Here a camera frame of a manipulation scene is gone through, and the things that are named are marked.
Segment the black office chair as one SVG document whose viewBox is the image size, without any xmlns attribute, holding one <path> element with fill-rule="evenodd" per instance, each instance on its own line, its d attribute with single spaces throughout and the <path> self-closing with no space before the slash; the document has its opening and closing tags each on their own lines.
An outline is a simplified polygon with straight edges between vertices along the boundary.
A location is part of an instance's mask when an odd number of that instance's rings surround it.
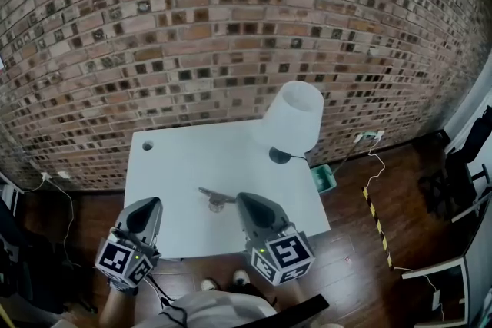
<svg viewBox="0 0 492 328">
<path fill-rule="evenodd" d="M 96 314 L 98 308 L 84 296 L 86 267 L 62 256 L 61 244 L 20 227 L 0 199 L 0 297 L 18 294 L 45 312 L 62 314 L 75 303 Z"/>
<path fill-rule="evenodd" d="M 477 197 L 474 181 L 484 177 L 490 180 L 488 170 L 472 175 L 468 168 L 492 134 L 492 114 L 485 111 L 472 125 L 463 147 L 446 155 L 444 166 L 430 176 L 418 180 L 424 195 L 427 212 L 439 214 L 444 208 L 444 218 L 449 219 L 457 208 L 469 208 Z"/>
</svg>

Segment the white shelf unit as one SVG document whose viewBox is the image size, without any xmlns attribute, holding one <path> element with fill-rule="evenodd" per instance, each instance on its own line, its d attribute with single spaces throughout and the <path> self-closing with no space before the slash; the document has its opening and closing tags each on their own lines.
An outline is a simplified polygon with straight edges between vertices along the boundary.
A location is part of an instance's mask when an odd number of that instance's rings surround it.
<svg viewBox="0 0 492 328">
<path fill-rule="evenodd" d="M 24 191 L 0 171 L 0 198 L 13 216 L 16 215 L 18 199 L 23 194 Z"/>
</svg>

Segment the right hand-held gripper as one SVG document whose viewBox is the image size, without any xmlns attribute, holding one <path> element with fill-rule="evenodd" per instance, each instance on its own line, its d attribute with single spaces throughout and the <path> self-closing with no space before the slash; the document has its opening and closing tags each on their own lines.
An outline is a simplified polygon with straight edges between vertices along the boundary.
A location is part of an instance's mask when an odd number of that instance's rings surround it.
<svg viewBox="0 0 492 328">
<path fill-rule="evenodd" d="M 241 192 L 235 199 L 246 236 L 251 266 L 271 285 L 304 276 L 314 253 L 303 231 L 297 231 L 280 204 L 257 194 Z"/>
</svg>

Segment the person's black trousers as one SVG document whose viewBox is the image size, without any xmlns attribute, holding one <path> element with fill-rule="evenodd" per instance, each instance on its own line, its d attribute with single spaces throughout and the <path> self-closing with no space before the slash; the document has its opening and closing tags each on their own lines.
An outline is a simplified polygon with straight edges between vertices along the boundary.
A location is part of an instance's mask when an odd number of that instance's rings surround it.
<svg viewBox="0 0 492 328">
<path fill-rule="evenodd" d="M 274 306 L 277 302 L 278 299 L 277 297 L 274 297 L 272 300 L 269 300 L 255 285 L 252 283 L 246 283 L 244 285 L 244 291 L 248 295 L 252 295 L 254 297 L 259 297 L 263 300 L 266 300 L 268 303 L 270 303 L 271 306 Z"/>
</svg>

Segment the white wall power adapter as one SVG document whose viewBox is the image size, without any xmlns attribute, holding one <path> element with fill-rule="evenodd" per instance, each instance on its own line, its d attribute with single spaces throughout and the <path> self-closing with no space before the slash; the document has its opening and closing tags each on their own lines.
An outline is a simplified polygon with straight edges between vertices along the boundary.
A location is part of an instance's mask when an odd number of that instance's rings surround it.
<svg viewBox="0 0 492 328">
<path fill-rule="evenodd" d="M 354 143 L 357 144 L 362 140 L 380 141 L 384 135 L 384 131 L 364 131 L 357 135 Z"/>
</svg>

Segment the white table lamp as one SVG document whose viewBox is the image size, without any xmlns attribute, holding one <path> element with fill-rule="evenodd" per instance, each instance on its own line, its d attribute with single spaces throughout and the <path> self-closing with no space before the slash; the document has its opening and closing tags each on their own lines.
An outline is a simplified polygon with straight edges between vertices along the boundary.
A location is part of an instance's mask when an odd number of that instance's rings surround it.
<svg viewBox="0 0 492 328">
<path fill-rule="evenodd" d="M 305 158 L 315 147 L 321 130 L 324 98 L 303 81 L 284 84 L 260 120 L 257 136 L 276 164 Z"/>
</svg>

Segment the white side table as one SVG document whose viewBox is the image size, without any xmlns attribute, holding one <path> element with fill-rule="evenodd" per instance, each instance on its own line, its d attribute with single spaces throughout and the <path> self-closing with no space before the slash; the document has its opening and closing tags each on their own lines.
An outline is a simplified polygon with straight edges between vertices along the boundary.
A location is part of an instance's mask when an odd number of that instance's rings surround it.
<svg viewBox="0 0 492 328">
<path fill-rule="evenodd" d="M 464 254 L 433 266 L 403 273 L 401 278 L 427 277 L 459 267 L 464 285 L 464 317 L 460 320 L 416 323 L 414 328 L 453 328 L 469 326 L 478 316 L 492 287 L 492 207 L 488 206 Z"/>
</svg>

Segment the yellow black striped tape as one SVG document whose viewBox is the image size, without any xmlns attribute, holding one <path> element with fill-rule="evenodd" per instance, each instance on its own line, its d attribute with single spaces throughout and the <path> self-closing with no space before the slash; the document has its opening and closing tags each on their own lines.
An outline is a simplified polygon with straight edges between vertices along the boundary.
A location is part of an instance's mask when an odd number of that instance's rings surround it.
<svg viewBox="0 0 492 328">
<path fill-rule="evenodd" d="M 394 269 L 394 265 L 393 265 L 393 261 L 392 261 L 392 258 L 391 258 L 391 253 L 390 253 L 389 247 L 387 245 L 387 238 L 385 236 L 383 227 L 381 225 L 381 221 L 380 221 L 380 219 L 379 219 L 379 217 L 377 215 L 377 211 L 375 209 L 375 206 L 374 206 L 374 204 L 373 204 L 373 202 L 371 200 L 371 197 L 370 197 L 370 195 L 369 195 L 366 187 L 364 187 L 362 189 L 362 194 L 364 196 L 364 199 L 367 202 L 367 205 L 368 205 L 369 210 L 371 212 L 371 216 L 374 219 L 374 222 L 375 222 L 375 225 L 376 225 L 376 229 L 377 229 L 378 235 L 379 235 L 379 237 L 381 239 L 382 247 L 383 247 L 384 252 L 386 254 L 388 268 L 389 268 L 389 270 L 393 270 Z"/>
</svg>

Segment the person's grey shirt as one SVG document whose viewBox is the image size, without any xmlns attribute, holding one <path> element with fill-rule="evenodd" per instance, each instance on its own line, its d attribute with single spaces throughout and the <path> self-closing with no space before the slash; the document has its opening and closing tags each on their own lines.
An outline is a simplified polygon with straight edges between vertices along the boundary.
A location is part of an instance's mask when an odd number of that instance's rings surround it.
<svg viewBox="0 0 492 328">
<path fill-rule="evenodd" d="M 209 290 L 189 293 L 132 328 L 235 328 L 276 313 L 260 297 Z"/>
</svg>

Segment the person's right forearm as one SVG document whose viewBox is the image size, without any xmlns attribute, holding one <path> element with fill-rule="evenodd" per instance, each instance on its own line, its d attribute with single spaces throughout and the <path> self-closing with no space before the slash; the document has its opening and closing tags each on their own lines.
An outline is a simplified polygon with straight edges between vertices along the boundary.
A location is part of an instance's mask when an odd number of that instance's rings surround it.
<svg viewBox="0 0 492 328">
<path fill-rule="evenodd" d="M 298 305 L 306 300 L 303 290 L 297 280 L 291 280 L 277 287 L 278 304 L 281 309 Z"/>
</svg>

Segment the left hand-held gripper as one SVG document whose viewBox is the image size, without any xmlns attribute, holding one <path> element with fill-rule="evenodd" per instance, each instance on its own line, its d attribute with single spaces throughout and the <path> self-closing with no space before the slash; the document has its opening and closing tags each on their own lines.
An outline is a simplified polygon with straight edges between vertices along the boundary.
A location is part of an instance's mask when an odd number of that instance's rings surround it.
<svg viewBox="0 0 492 328">
<path fill-rule="evenodd" d="M 156 267 L 161 254 L 157 237 L 163 206 L 158 197 L 138 200 L 125 207 L 101 241 L 95 268 L 115 290 L 133 294 Z"/>
</svg>

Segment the person's left forearm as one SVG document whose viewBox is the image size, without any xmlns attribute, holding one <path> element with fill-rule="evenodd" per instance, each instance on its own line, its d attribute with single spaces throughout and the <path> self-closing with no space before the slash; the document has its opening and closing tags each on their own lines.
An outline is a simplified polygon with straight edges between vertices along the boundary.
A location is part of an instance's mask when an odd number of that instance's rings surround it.
<svg viewBox="0 0 492 328">
<path fill-rule="evenodd" d="M 135 324 L 136 296 L 110 288 L 99 317 L 99 328 L 132 328 Z"/>
</svg>

